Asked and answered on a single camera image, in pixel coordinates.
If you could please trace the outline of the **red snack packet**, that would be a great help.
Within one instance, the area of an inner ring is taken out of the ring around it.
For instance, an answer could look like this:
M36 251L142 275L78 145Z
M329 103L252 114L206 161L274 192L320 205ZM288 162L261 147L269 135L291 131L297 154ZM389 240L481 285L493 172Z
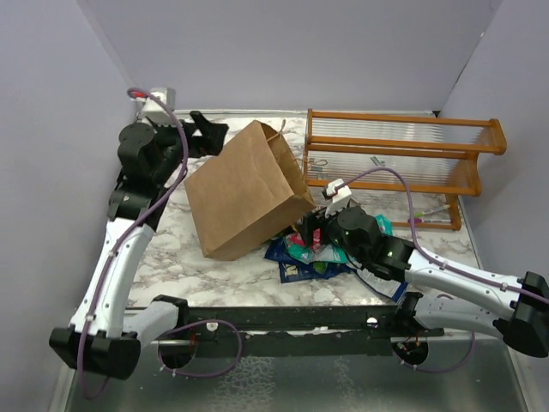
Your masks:
M318 252L323 248L321 245L321 237L320 237L320 230L316 229L313 232L313 240L311 245L306 245L304 240L302 239L301 235L299 233L290 233L286 237L286 242L289 246L299 246L303 248L307 248L313 252Z

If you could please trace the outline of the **teal snack packet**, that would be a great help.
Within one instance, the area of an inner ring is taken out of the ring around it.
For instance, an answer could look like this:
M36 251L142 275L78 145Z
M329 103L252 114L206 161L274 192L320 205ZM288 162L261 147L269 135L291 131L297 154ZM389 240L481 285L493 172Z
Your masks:
M392 224L391 221L384 215L376 215L375 219L377 221L378 227L383 234L392 235Z
M347 262L345 252L333 245L321 245L317 250L312 250L302 245L287 243L286 249L291 258L304 264L314 262L345 264Z

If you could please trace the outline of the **Kettle sea salt vinegar chips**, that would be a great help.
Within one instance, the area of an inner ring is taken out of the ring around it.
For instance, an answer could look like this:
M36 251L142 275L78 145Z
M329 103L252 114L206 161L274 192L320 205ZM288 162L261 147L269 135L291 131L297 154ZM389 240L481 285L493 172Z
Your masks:
M283 238L273 240L268 246L264 257L278 264L281 283L314 279L328 280L343 273L357 273L355 268L346 264L321 261L310 264L300 262L288 253Z

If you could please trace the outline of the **brown paper bag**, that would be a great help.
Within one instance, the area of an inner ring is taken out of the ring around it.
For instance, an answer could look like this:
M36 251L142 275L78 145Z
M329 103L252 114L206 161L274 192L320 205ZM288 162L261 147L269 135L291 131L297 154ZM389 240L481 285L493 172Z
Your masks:
M254 120L185 181L202 255L232 261L316 207L284 136Z

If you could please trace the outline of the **blue white snack bag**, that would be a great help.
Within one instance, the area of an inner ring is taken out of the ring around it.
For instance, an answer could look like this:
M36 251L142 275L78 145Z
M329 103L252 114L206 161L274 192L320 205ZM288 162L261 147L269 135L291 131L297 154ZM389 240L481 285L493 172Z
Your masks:
M358 279L379 297L398 302L407 290L406 282L387 281L366 270L359 270Z

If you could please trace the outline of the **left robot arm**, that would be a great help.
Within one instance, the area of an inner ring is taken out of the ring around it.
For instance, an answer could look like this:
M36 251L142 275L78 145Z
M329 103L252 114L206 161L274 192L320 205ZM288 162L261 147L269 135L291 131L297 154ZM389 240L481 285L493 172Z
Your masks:
M135 318L124 317L137 267L153 238L170 190L166 181L185 157L218 155L227 124L201 112L178 126L135 122L118 137L121 163L108 202L106 236L87 292L65 328L51 332L49 345L79 373L126 380L141 351L166 333L184 336L190 326L186 300L161 295Z

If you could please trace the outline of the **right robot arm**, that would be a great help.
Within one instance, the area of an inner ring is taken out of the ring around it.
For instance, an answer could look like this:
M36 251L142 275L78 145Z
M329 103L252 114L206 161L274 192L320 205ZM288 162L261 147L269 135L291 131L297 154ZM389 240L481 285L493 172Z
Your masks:
M307 213L296 225L305 245L320 235L323 245L340 247L362 270L385 281L435 289L450 301L406 294L394 315L405 336L418 330L458 329L494 336L514 350L548 356L548 283L532 271L508 276L445 259L403 238L383 233L359 206L327 215Z

